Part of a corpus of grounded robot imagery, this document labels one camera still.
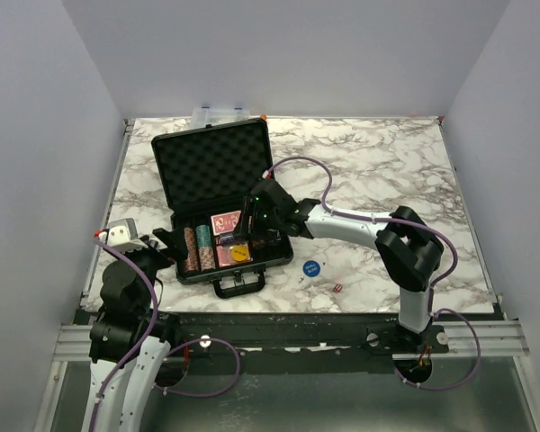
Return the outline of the red playing card deck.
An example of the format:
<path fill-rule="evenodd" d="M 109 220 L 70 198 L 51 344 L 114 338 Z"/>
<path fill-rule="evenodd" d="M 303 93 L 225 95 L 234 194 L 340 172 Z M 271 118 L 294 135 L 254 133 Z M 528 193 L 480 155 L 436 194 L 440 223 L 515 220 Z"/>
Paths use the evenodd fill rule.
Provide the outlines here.
<path fill-rule="evenodd" d="M 211 227 L 214 236 L 232 232 L 240 218 L 241 211 L 229 211 L 211 216 Z"/>

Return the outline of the black poker set case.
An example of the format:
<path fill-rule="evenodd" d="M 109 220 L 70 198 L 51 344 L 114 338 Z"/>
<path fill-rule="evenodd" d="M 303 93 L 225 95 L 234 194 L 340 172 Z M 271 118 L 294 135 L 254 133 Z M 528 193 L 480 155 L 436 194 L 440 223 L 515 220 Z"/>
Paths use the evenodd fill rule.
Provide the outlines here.
<path fill-rule="evenodd" d="M 290 240 L 272 232 L 266 246 L 255 250 L 250 241 L 236 239 L 221 244 L 212 232 L 211 216 L 242 209 L 243 200 L 273 164 L 266 121 L 255 118 L 201 129 L 156 136 L 151 147 L 160 181 L 171 211 L 172 230 L 206 224 L 211 230 L 216 268 L 186 274 L 184 263 L 176 264 L 182 284 L 211 284 L 215 294 L 229 299 L 261 291 L 265 271 L 293 259 Z M 219 267 L 216 247 L 247 243 L 252 261 Z"/>

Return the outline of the blue small blind button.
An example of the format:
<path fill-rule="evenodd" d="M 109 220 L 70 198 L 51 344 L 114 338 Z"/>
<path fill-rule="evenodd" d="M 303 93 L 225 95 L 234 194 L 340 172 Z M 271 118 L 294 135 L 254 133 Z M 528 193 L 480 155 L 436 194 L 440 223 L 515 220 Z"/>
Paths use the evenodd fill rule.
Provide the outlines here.
<path fill-rule="evenodd" d="M 302 266 L 302 271 L 308 277 L 316 277 L 320 274 L 320 263 L 315 260 L 308 260 Z"/>

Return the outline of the purple grey chip stack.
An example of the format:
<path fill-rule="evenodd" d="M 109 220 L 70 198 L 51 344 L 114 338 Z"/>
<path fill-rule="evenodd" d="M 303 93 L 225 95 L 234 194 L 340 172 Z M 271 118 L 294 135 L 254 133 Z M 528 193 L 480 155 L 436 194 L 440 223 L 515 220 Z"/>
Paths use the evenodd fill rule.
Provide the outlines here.
<path fill-rule="evenodd" d="M 234 242 L 236 239 L 231 232 L 222 233 L 219 235 L 219 241 L 221 244 L 229 244 Z"/>

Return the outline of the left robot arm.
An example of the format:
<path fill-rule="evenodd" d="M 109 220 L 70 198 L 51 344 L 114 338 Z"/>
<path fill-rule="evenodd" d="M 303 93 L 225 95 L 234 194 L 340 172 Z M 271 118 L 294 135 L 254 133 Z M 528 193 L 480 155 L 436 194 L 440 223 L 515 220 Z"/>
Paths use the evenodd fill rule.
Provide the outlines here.
<path fill-rule="evenodd" d="M 179 320 L 158 311 L 157 273 L 188 257 L 180 229 L 155 229 L 166 245 L 141 236 L 133 219 L 112 222 L 95 243 L 114 257 L 103 271 L 89 337 L 90 387 L 84 431 L 137 431 L 166 356 L 181 345 Z"/>

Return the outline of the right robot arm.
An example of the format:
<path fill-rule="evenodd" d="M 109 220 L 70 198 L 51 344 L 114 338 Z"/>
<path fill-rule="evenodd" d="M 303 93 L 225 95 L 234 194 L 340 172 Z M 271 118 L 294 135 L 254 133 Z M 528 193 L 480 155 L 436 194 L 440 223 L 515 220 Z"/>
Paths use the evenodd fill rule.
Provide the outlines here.
<path fill-rule="evenodd" d="M 258 182 L 243 200 L 233 231 L 238 239 L 268 240 L 272 232 L 305 239 L 334 239 L 379 253 L 400 288 L 398 346 L 409 353 L 428 342 L 432 294 L 430 279 L 444 245 L 409 207 L 391 213 L 326 209 L 322 202 L 289 195 L 273 178 Z"/>

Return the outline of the orange chip stack left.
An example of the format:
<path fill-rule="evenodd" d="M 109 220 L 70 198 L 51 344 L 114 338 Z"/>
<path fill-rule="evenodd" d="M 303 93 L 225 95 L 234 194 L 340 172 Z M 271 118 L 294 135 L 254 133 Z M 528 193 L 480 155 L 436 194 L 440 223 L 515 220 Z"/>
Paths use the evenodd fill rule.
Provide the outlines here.
<path fill-rule="evenodd" d="M 200 271 L 198 247 L 194 230 L 191 227 L 184 228 L 184 242 L 187 248 L 187 258 L 184 261 L 184 272 L 194 274 Z"/>

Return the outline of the orange chip stack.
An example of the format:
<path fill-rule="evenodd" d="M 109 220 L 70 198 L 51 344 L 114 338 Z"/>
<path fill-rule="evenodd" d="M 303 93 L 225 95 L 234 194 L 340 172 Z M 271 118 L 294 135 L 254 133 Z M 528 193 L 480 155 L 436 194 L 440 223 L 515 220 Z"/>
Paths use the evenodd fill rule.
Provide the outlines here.
<path fill-rule="evenodd" d="M 213 270 L 216 268 L 214 251 L 211 246 L 199 247 L 199 261 L 203 271 Z"/>
<path fill-rule="evenodd" d="M 187 258 L 184 261 L 184 272 L 194 274 L 200 271 L 198 247 L 194 230 L 191 227 L 184 228 L 184 242 L 187 248 Z"/>

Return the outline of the green chip stack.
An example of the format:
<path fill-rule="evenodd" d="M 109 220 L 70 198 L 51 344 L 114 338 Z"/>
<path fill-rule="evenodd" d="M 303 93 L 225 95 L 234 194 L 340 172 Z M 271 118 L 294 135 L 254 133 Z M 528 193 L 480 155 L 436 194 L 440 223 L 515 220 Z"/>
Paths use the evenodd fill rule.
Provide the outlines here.
<path fill-rule="evenodd" d="M 212 235 L 208 225 L 202 224 L 195 227 L 196 242 L 199 249 L 212 246 Z"/>

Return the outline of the orange chip stack lower middle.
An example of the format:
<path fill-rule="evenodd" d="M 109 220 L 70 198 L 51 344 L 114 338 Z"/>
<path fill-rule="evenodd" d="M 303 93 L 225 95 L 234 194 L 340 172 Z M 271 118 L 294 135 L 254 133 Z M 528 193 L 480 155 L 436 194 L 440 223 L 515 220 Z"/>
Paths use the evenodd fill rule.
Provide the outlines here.
<path fill-rule="evenodd" d="M 211 246 L 199 247 L 199 261 L 203 271 L 213 270 L 216 268 L 214 251 Z"/>

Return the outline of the yellow big blind button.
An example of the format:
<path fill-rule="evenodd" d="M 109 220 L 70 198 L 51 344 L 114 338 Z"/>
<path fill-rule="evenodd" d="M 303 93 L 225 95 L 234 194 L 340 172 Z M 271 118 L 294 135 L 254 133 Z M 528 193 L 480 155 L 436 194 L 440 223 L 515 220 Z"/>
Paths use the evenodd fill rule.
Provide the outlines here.
<path fill-rule="evenodd" d="M 231 259 L 236 263 L 247 262 L 250 260 L 250 254 L 247 245 L 233 245 L 229 248 L 229 252 Z"/>

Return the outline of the red card deck in case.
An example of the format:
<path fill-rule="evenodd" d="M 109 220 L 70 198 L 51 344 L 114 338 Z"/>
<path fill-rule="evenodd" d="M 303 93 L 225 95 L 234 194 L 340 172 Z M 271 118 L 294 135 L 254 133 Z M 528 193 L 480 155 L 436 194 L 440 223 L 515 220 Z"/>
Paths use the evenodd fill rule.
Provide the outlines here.
<path fill-rule="evenodd" d="M 245 264 L 245 263 L 248 263 L 248 262 L 252 261 L 250 250 L 249 250 L 250 260 L 247 261 L 247 262 L 236 263 L 231 259 L 231 257 L 230 257 L 230 247 L 233 246 L 233 245 L 237 245 L 237 244 L 218 245 L 216 247 L 216 253 L 217 253 L 217 258 L 218 258 L 218 263 L 219 263 L 220 268 L 241 265 L 241 264 Z"/>

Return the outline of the clear plastic box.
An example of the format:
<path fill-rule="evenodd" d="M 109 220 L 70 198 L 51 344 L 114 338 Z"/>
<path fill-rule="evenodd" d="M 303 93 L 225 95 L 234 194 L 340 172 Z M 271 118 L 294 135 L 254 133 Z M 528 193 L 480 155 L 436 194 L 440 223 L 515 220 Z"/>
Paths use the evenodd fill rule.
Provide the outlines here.
<path fill-rule="evenodd" d="M 250 110 L 242 107 L 201 106 L 193 109 L 189 129 L 201 129 L 207 125 L 241 122 L 250 117 Z"/>

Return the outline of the black mounting rail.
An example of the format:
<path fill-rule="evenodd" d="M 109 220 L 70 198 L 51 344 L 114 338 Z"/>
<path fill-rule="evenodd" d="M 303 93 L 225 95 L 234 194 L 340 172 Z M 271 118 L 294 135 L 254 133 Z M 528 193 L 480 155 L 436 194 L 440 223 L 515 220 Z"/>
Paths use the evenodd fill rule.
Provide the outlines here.
<path fill-rule="evenodd" d="M 160 374 L 187 367 L 193 374 L 390 374 L 393 358 L 415 361 L 449 351 L 444 329 L 419 336 L 393 314 L 168 314 L 179 320 L 180 342 Z"/>

